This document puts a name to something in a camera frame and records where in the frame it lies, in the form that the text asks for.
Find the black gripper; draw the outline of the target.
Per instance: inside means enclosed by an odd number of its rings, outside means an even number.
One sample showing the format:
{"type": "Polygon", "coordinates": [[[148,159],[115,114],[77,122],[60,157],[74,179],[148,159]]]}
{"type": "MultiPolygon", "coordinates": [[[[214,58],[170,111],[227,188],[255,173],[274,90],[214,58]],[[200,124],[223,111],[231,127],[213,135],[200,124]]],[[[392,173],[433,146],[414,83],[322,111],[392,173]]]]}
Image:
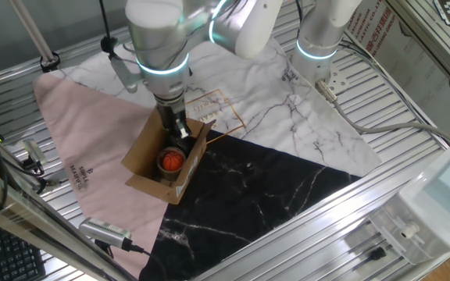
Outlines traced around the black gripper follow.
{"type": "Polygon", "coordinates": [[[180,94],[173,98],[162,98],[155,95],[155,100],[162,124],[168,129],[166,146],[181,148],[184,153],[190,153],[194,139],[187,125],[184,96],[180,94]]]}

